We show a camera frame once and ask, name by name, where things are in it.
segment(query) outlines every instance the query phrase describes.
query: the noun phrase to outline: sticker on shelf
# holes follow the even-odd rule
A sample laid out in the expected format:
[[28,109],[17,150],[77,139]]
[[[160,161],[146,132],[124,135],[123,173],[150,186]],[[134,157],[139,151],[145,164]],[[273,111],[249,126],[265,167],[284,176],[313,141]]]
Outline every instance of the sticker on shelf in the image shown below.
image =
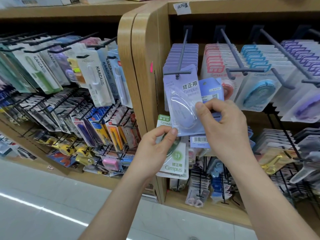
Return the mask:
[[173,7],[176,10],[177,15],[191,14],[191,8],[188,1],[176,3],[173,5]]

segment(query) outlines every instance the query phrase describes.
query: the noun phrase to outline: right hand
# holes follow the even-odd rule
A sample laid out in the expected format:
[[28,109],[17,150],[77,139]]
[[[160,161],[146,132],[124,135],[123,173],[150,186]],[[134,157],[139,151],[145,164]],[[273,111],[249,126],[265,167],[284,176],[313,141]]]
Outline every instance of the right hand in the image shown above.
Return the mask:
[[[205,104],[197,102],[195,108],[212,151],[223,163],[236,161],[239,155],[252,155],[246,117],[234,102],[214,98]],[[210,110],[221,113],[220,122]]]

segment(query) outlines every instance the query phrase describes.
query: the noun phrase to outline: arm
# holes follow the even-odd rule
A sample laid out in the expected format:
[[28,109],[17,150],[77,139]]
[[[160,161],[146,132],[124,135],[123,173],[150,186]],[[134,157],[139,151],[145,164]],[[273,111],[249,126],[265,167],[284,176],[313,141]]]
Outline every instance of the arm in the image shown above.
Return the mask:
[[[164,133],[168,134],[156,144]],[[79,240],[127,238],[142,192],[161,169],[177,134],[177,129],[162,125],[143,136],[130,167]]]
[[[217,122],[210,110],[221,112]],[[197,103],[207,140],[232,174],[259,240],[319,240],[316,233],[280,193],[255,159],[245,115],[230,100]]]

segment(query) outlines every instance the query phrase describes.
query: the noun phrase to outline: blue correction tape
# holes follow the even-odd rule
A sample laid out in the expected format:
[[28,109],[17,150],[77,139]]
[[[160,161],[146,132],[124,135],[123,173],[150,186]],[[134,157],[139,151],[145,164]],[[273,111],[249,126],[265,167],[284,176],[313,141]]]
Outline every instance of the blue correction tape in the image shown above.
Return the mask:
[[276,91],[276,86],[273,80],[262,80],[258,82],[243,101],[245,108],[264,104],[270,96]]
[[171,107],[176,122],[184,129],[191,129],[197,123],[195,104],[188,101],[188,97],[183,92],[171,90]]

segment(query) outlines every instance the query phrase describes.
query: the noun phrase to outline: yellow scissors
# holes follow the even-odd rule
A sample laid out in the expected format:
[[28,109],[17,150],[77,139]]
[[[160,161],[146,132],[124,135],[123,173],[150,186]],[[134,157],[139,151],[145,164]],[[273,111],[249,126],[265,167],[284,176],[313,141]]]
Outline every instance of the yellow scissors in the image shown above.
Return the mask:
[[267,173],[267,174],[274,174],[276,173],[276,167],[275,164],[282,158],[282,156],[278,155],[274,159],[272,159],[270,162],[261,165],[262,169]]

